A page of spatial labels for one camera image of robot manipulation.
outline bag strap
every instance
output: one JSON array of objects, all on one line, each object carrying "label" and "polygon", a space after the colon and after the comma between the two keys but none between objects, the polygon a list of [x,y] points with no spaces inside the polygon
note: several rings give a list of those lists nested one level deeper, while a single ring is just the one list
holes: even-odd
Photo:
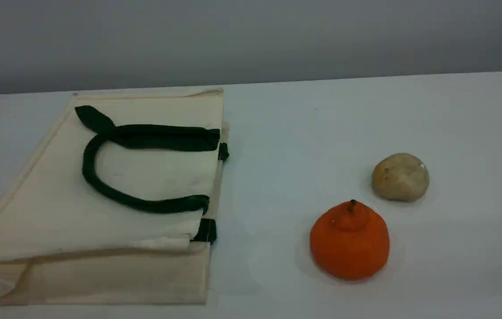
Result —
[{"label": "bag strap", "polygon": [[[143,200],[120,192],[103,182],[97,176],[97,172],[95,172],[95,157],[101,146],[107,141],[128,149],[158,148],[184,152],[214,151],[217,149],[220,139],[219,129],[152,124],[116,126],[109,117],[91,105],[76,107],[75,113],[77,113],[79,120],[85,127],[97,133],[87,143],[83,151],[82,164],[83,177],[93,189],[120,204],[150,214],[173,214],[194,210],[203,210],[204,214],[207,212],[210,198],[203,194],[165,200]],[[229,157],[226,143],[219,144],[218,157],[221,161],[225,161]],[[207,219],[203,219],[200,223],[198,234],[205,232],[206,238],[208,238],[209,234],[213,233],[215,239],[215,221],[204,222],[204,220]]]}]

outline potato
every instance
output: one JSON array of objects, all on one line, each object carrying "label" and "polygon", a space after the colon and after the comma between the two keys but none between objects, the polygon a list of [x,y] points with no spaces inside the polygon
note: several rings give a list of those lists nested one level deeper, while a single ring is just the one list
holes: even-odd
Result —
[{"label": "potato", "polygon": [[408,153],[397,153],[375,166],[371,186],[383,198],[413,202],[427,191],[429,173],[419,158]]}]

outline tabletop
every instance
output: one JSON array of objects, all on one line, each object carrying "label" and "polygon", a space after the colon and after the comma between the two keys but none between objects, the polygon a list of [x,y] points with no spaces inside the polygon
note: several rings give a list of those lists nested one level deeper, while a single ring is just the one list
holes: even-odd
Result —
[{"label": "tabletop", "polygon": [[[502,318],[502,72],[223,87],[231,157],[208,303],[0,307],[0,317]],[[71,96],[0,95],[0,196]],[[429,169],[417,202],[371,191],[373,167],[398,152]],[[352,198],[391,235],[386,267],[362,283],[324,274],[308,249],[316,218]]]}]

